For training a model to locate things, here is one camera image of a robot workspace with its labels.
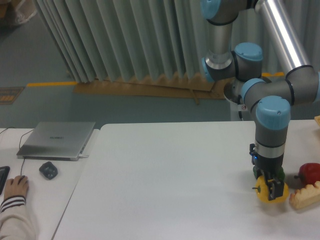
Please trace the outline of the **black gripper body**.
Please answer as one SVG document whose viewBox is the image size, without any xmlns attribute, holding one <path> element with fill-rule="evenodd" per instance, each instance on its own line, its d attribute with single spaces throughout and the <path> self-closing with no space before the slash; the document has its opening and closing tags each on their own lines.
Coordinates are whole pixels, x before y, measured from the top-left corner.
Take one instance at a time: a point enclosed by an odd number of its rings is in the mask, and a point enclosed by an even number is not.
<svg viewBox="0 0 320 240">
<path fill-rule="evenodd" d="M 249 145 L 251 163 L 265 172 L 265 175 L 275 176 L 282 167 L 285 144 L 278 147 L 266 147 L 258 142 Z"/>
</svg>

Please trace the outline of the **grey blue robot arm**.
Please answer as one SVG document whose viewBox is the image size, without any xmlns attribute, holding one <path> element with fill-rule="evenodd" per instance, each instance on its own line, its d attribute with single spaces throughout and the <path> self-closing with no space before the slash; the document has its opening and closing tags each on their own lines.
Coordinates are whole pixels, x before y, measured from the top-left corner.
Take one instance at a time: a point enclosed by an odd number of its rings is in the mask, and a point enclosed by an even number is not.
<svg viewBox="0 0 320 240">
<path fill-rule="evenodd" d="M 249 147 L 258 196 L 269 203 L 287 198 L 281 178 L 291 107 L 320 99 L 320 75 L 309 61 L 281 0 L 202 0 L 202 16 L 213 26 L 213 48 L 202 58 L 210 82 L 235 78 L 242 99 L 255 122 L 255 142 Z M 262 17 L 285 78 L 262 79 L 262 49 L 244 42 L 231 49 L 233 22 L 253 9 Z"/>
</svg>

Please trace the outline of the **striped cuff white sleeve forearm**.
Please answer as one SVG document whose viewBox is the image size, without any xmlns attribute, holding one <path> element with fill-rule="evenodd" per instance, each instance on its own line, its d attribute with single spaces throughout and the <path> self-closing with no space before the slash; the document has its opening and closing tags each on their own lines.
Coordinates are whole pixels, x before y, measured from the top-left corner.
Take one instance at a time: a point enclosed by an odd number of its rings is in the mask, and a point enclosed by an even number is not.
<svg viewBox="0 0 320 240">
<path fill-rule="evenodd" d="M 36 232 L 26 208 L 26 198 L 14 195 L 0 205 L 1 240 L 35 240 Z"/>
</svg>

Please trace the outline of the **person's hand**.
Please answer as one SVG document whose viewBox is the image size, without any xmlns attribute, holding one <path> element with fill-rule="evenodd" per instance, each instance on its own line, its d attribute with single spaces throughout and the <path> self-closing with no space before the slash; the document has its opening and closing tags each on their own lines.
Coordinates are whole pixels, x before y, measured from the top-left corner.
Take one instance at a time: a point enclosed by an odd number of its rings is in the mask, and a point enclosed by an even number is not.
<svg viewBox="0 0 320 240">
<path fill-rule="evenodd" d="M 27 197 L 29 188 L 28 177 L 23 179 L 24 175 L 18 175 L 15 178 L 10 178 L 5 183 L 4 200 L 12 197 Z"/>
</svg>

